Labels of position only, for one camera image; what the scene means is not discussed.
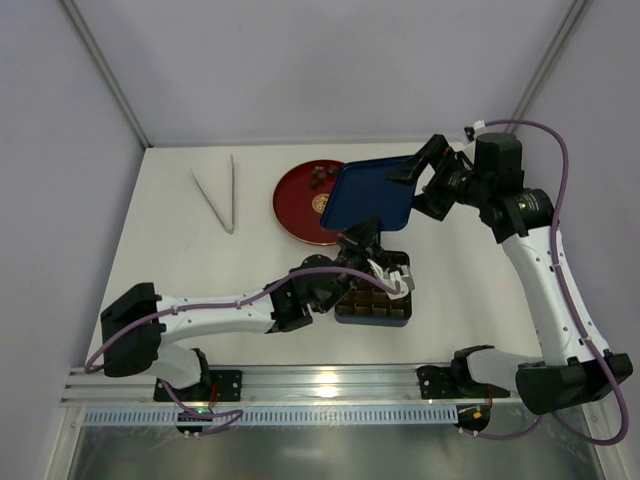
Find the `blue box lid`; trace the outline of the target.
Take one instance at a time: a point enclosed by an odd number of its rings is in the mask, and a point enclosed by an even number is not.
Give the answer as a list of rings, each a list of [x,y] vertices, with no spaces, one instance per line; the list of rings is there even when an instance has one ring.
[[[386,179],[409,156],[361,160],[345,163],[320,219],[324,230],[346,230],[376,215],[379,231],[400,231],[408,223],[415,186]]]

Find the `blue chocolate box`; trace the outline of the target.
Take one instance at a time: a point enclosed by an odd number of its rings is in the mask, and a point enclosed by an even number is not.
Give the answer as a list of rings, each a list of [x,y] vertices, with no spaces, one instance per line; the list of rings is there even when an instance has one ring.
[[[334,307],[342,324],[404,327],[412,316],[412,294],[390,299],[387,292],[360,280]]]

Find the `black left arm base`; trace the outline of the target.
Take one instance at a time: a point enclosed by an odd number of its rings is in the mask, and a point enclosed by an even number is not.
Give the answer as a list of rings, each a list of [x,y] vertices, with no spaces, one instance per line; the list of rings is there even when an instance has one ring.
[[[209,370],[209,381],[185,389],[175,389],[182,402],[239,402],[241,400],[243,372],[238,369]]]

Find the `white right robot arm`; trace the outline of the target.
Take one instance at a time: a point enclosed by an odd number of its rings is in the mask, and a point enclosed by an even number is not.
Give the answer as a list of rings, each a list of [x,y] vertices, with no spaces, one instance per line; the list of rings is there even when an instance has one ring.
[[[633,372],[625,353],[615,354],[591,319],[568,268],[562,238],[553,229],[554,206],[540,189],[524,185],[522,144],[512,134],[475,138],[468,159],[440,134],[387,173],[413,186],[426,167],[434,174],[415,210],[443,220],[454,204],[474,207],[511,261],[522,284],[542,356],[508,354],[491,346],[456,353],[473,383],[517,393],[535,415],[598,401]]]

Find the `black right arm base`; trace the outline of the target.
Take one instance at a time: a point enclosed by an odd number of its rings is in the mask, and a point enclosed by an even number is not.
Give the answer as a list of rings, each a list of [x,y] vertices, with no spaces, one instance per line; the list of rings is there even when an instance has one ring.
[[[462,367],[424,365],[416,370],[423,400],[509,398],[511,393],[501,387],[472,380]]]

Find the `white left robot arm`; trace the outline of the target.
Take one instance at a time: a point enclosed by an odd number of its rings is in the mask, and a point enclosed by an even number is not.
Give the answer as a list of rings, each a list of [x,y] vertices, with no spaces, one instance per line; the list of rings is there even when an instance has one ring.
[[[191,338],[227,333],[289,333],[313,322],[364,280],[388,297],[407,293],[404,268],[382,248],[377,220],[368,218],[339,234],[335,258],[307,257],[279,280],[248,293],[187,299],[138,283],[100,314],[102,345],[85,365],[111,378],[147,373],[184,390],[208,384],[206,356],[185,349]]]

